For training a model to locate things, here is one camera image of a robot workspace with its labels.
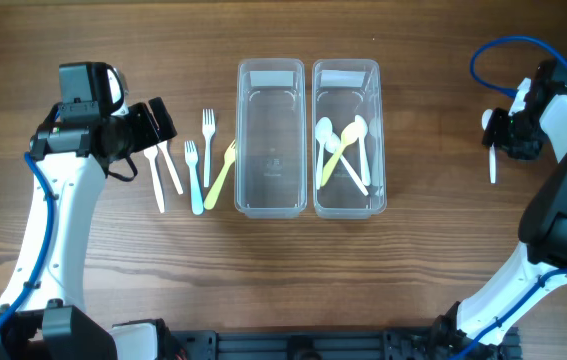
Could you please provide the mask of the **white plastic spoon slanted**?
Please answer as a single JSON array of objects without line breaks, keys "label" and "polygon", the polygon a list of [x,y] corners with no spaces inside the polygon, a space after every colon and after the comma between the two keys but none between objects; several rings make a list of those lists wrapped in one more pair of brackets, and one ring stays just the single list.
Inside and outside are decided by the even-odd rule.
[{"label": "white plastic spoon slanted", "polygon": [[316,172],[315,172],[315,180],[316,180],[315,185],[316,185],[316,189],[319,189],[321,187],[321,182],[322,182],[325,145],[329,141],[332,135],[331,120],[328,117],[322,117],[316,123],[314,134],[315,134],[315,139],[318,141],[319,144]]}]

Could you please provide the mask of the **white plastic spoon wide handle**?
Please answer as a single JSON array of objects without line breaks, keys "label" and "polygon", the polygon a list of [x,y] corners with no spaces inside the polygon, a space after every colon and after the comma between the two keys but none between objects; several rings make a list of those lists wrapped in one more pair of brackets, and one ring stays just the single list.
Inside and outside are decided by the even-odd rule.
[{"label": "white plastic spoon wide handle", "polygon": [[358,141],[359,141],[361,180],[365,186],[369,186],[371,184],[371,178],[370,178],[369,163],[368,163],[366,145],[365,145],[365,137],[368,134],[368,125],[365,119],[360,115],[356,115],[354,120],[360,127]]}]

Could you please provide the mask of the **yellow plastic spoon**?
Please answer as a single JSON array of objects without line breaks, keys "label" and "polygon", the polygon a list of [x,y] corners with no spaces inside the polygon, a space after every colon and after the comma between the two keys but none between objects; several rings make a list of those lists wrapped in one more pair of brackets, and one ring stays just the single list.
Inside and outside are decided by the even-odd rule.
[{"label": "yellow plastic spoon", "polygon": [[340,159],[340,156],[343,155],[343,152],[349,145],[357,141],[359,133],[360,133],[360,127],[356,122],[352,122],[348,124],[343,129],[341,135],[338,136],[340,138],[339,147],[332,154],[332,156],[329,158],[327,163],[324,165],[321,186],[325,186],[327,184],[330,176],[332,175],[337,165],[337,162]]}]

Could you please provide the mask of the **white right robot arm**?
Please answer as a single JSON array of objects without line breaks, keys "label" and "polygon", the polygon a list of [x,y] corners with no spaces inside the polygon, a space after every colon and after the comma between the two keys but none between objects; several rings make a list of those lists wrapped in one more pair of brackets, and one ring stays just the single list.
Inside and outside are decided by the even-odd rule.
[{"label": "white right robot arm", "polygon": [[455,329],[469,343],[460,357],[500,344],[507,331],[539,301],[567,284],[567,95],[540,117],[558,166],[526,208],[519,243],[496,274],[458,306]]}]

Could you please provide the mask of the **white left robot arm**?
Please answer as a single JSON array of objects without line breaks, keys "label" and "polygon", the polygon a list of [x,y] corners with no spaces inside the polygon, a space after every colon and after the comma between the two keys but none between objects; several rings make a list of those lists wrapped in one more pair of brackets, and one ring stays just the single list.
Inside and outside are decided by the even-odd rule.
[{"label": "white left robot arm", "polygon": [[176,130],[161,98],[55,104],[24,159],[32,206],[16,268],[0,298],[0,359],[175,359],[161,319],[106,330],[83,305],[83,270],[96,202],[109,166]]}]

